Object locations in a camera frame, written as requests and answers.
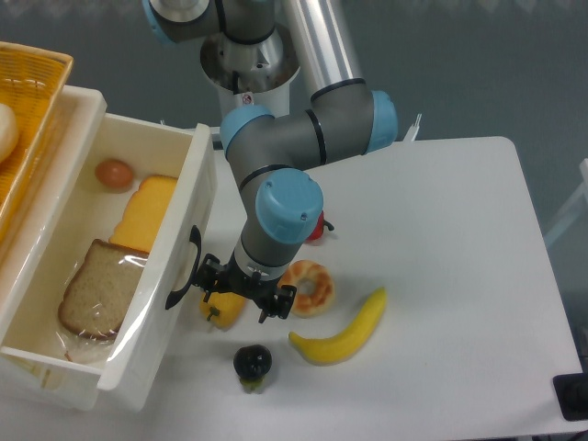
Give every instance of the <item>drawer handle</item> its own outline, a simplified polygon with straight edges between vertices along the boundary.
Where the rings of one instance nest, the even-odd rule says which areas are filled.
[[[167,300],[165,301],[166,310],[174,308],[174,306],[177,305],[182,298],[184,298],[190,287],[192,285],[195,285],[194,282],[196,279],[196,273],[198,272],[198,265],[200,263],[200,252],[202,250],[202,236],[200,234],[200,230],[196,225],[192,225],[192,230],[190,231],[190,242],[192,242],[197,247],[196,260],[194,261],[194,265],[192,266],[192,270],[190,271],[190,276],[186,284],[181,289],[170,292],[167,296]]]

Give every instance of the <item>gray floor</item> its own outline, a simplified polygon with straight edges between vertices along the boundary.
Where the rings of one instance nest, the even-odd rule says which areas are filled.
[[[392,96],[401,133],[422,112],[421,139],[511,139],[545,228],[580,184],[578,164],[588,157],[586,2],[343,3],[364,76]],[[69,84],[102,91],[112,113],[177,127],[220,123],[215,92],[198,66],[201,41],[160,46],[139,1],[4,0],[0,40],[72,54]],[[308,105],[299,78],[292,111]],[[575,330],[588,323],[588,219],[550,258]]]

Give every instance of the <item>yellow bell pepper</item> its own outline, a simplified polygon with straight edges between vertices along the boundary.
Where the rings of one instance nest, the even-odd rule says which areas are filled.
[[[200,299],[200,312],[209,322],[221,329],[230,328],[241,315],[247,299],[233,292],[213,292],[208,302],[205,294]]]

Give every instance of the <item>bread slice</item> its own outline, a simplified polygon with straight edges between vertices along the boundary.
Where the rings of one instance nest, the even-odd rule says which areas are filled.
[[[85,338],[116,337],[149,255],[98,239],[65,290],[58,317]]]
[[[130,197],[109,242],[150,253],[176,183],[174,177],[162,175],[144,179]]]

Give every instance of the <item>white drawer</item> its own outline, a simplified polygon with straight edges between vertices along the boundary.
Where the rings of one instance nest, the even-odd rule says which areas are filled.
[[[63,91],[70,102],[75,101],[76,94],[83,95],[84,89],[65,87]],[[72,161],[80,166],[67,169],[72,175],[62,176],[55,186],[62,198],[53,198],[50,203],[55,206],[51,209],[40,209],[47,217],[42,233],[36,238],[26,232],[15,235],[13,243],[21,247],[27,240],[33,243],[26,260],[13,262],[14,267],[21,265],[22,269],[16,277],[18,283],[3,274],[2,283],[9,286],[9,292],[0,296],[0,372],[3,380],[26,386],[31,396],[69,407],[91,409],[98,394],[104,393],[116,405],[139,410],[180,310],[178,306],[166,311],[164,304],[170,290],[183,285],[191,269],[196,249],[188,240],[190,230],[197,225],[204,232],[209,219],[216,191],[212,141],[204,125],[189,132],[104,115],[100,106],[95,114],[99,122],[95,138],[89,147],[83,142],[73,147]],[[59,157],[58,149],[54,160]],[[96,165],[110,157],[133,168],[135,182],[128,192],[105,191],[95,179]],[[54,180],[60,180],[51,170],[53,166],[49,164],[43,179],[53,175]],[[107,345],[80,343],[84,340],[80,337],[64,345],[57,308],[65,286],[91,242],[107,240],[112,234],[131,194],[148,175],[178,180],[119,334]],[[39,205],[37,198],[42,197],[43,190],[49,191],[41,181],[33,209]],[[8,250],[6,260],[10,258]],[[64,350],[68,344],[76,345],[84,356],[70,361]]]

